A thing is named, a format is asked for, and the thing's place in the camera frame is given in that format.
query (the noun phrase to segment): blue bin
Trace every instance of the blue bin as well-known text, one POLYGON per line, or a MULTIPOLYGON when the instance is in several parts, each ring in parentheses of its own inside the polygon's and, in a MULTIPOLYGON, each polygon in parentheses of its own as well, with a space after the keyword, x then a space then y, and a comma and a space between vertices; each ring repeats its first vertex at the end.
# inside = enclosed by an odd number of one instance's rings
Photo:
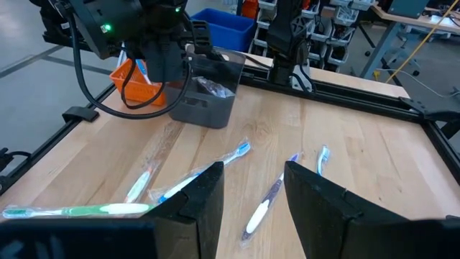
POLYGON ((192 19, 207 21, 213 46, 247 51, 254 33, 254 20, 215 9, 204 9, 192 19))

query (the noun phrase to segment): white cable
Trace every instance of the white cable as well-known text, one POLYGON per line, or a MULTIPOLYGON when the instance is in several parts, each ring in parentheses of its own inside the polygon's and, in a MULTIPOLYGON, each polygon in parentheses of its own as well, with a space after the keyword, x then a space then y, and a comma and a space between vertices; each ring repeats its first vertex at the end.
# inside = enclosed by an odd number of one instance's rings
MULTIPOLYGON (((383 69, 383 68, 377 68, 376 70, 379 70, 379 71, 396 71, 396 69, 383 69)), ((430 87, 428 87, 424 83, 420 82, 417 78, 415 78, 414 76, 412 76, 408 72, 406 72, 406 71, 400 71, 400 72, 410 76, 413 80, 415 80, 415 82, 419 83, 420 85, 422 85, 426 89, 430 90, 433 94, 435 94, 435 95, 437 95, 437 96, 439 96, 441 98, 451 98, 451 97, 454 97, 454 96, 460 94, 460 91, 457 91, 456 93, 450 94, 448 96, 444 96, 444 95, 439 94, 438 92, 434 91, 433 89, 431 89, 430 87)))

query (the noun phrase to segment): orange object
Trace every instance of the orange object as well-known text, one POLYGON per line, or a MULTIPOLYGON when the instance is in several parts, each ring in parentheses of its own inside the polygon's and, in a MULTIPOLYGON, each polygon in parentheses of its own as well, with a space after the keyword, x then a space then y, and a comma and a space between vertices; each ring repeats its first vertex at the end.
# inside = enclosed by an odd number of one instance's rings
POLYGON ((310 7, 310 0, 303 0, 303 9, 308 10, 310 7))
MULTIPOLYGON (((132 61, 130 59, 126 60, 123 64, 120 65, 112 74, 110 74, 110 79, 114 82, 116 88, 121 93, 121 86, 123 81, 126 78, 129 69, 131 68, 132 61)), ((131 80, 129 80, 124 93, 126 99, 130 101, 145 102, 151 99, 158 90, 160 90, 161 83, 148 84, 145 81, 144 76, 141 71, 136 68, 132 74, 131 80)), ((166 96, 164 93, 161 93, 158 99, 156 99, 152 105, 162 106, 166 103, 166 96)))
POLYGON ((258 0, 246 0, 241 7, 241 15, 244 17, 256 18, 257 9, 259 8, 258 0))

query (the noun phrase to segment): workbench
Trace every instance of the workbench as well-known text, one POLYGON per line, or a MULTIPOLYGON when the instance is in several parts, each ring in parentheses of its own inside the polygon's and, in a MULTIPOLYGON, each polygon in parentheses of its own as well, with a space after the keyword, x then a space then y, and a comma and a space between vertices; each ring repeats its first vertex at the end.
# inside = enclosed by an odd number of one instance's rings
MULTIPOLYGON (((422 15, 418 17, 418 19, 413 19, 409 17, 401 17, 394 14, 388 14, 387 12, 383 11, 380 6, 377 6, 376 4, 371 6, 371 10, 375 12, 375 14, 377 14, 380 18, 387 21, 391 21, 391 23, 385 30, 385 33, 383 34, 382 38, 380 39, 379 43, 377 44, 376 48, 371 54, 369 60, 367 61, 367 64, 364 66, 361 72, 360 77, 365 79, 372 79, 372 74, 379 65, 380 60, 383 58, 385 53, 390 49, 392 42, 397 37, 397 33, 401 30, 403 24, 431 29, 436 26, 440 19, 440 17, 428 17, 422 15)), ((455 17, 460 18, 460 14, 457 12, 452 12, 451 14, 455 17)), ((460 27, 451 22, 449 18, 445 18, 439 24, 438 30, 460 34, 460 27)))
MULTIPOLYGON (((270 64, 267 58, 258 58, 270 64)), ((318 81, 390 96, 403 88, 312 68, 318 81)), ((104 103, 127 111, 118 92, 104 103)), ((151 112, 147 107, 139 112, 151 112)), ((191 169, 235 149, 252 150, 225 168, 224 215, 217 258, 304 258, 282 189, 249 244, 239 240, 284 162, 314 169, 318 151, 331 157, 323 176, 409 219, 460 215, 460 187, 419 124, 240 86, 228 127, 207 129, 162 116, 119 119, 99 111, 81 122, 1 198, 7 205, 60 207, 123 202, 149 161, 157 161, 149 189, 171 186, 191 169)), ((144 195, 143 202, 150 202, 144 195)))

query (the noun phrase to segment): toothbrush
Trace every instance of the toothbrush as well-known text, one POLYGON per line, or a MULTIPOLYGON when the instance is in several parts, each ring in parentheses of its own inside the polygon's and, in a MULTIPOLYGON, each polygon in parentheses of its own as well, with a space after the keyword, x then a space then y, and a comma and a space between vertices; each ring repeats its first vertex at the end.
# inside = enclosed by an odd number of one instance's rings
POLYGON ((316 173, 318 175, 323 176, 323 165, 327 163, 330 155, 331 151, 328 149, 326 145, 324 145, 321 149, 321 152, 319 153, 318 161, 316 163, 316 173))
POLYGON ((104 215, 125 215, 145 213, 153 209, 148 204, 102 204, 94 206, 74 206, 61 209, 43 210, 38 208, 11 208, 3 211, 5 219, 29 219, 33 217, 63 216, 104 216, 104 215))
MULTIPOLYGON (((236 160, 237 158, 240 158, 244 155, 246 155, 249 151, 251 150, 251 144, 249 142, 245 142, 242 145, 240 145, 233 153, 232 155, 224 160, 224 165, 230 164, 233 160, 236 160)), ((199 172, 197 172, 195 175, 185 179, 184 181, 180 182, 178 185, 172 187, 169 191, 167 191, 165 194, 163 194, 159 199, 158 203, 161 204, 165 202, 167 199, 172 197, 174 194, 176 194, 178 191, 182 190, 187 184, 189 184, 191 181, 193 181, 195 178, 197 178, 202 172, 206 171, 206 169, 203 169, 199 172)))
POLYGON ((126 195, 124 203, 133 203, 139 198, 141 193, 145 190, 145 187, 147 187, 151 175, 152 168, 149 168, 139 177, 139 179, 137 179, 136 183, 131 187, 131 190, 126 195))
POLYGON ((137 64, 137 67, 139 68, 139 70, 141 71, 142 75, 144 76, 145 81, 148 84, 152 84, 152 82, 150 81, 150 79, 149 79, 149 77, 147 75, 147 69, 145 69, 144 63, 142 62, 142 60, 136 60, 136 64, 137 64))
MULTIPOLYGON (((297 162, 300 154, 294 154, 289 161, 297 162)), ((246 229, 243 231, 243 236, 241 237, 241 241, 248 240, 256 228, 260 225, 260 222, 264 219, 265 215, 268 212, 270 206, 272 206, 275 197, 278 195, 281 189, 282 182, 285 179, 285 173, 281 173, 281 176, 276 180, 276 182, 272 185, 270 190, 268 191, 267 195, 264 197, 263 201, 257 207, 256 211, 253 213, 251 219, 249 220, 246 229)))

